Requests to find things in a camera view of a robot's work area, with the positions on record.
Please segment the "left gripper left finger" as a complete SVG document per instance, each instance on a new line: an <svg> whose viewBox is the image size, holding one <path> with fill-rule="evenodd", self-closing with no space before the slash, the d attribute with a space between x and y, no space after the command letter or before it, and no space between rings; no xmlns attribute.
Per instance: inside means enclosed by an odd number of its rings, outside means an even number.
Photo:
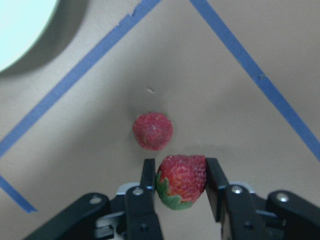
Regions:
<svg viewBox="0 0 320 240"><path fill-rule="evenodd" d="M156 189L156 168L155 159L145 159L143 161L142 173L140 178L140 186L151 193Z"/></svg>

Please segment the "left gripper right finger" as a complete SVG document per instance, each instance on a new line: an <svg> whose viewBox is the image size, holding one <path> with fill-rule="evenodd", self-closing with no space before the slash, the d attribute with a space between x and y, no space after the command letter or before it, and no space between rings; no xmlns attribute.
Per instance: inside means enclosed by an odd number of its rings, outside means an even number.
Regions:
<svg viewBox="0 0 320 240"><path fill-rule="evenodd" d="M206 186L205 191L216 222L221 221L222 201L225 188L229 185L218 160L206 158Z"/></svg>

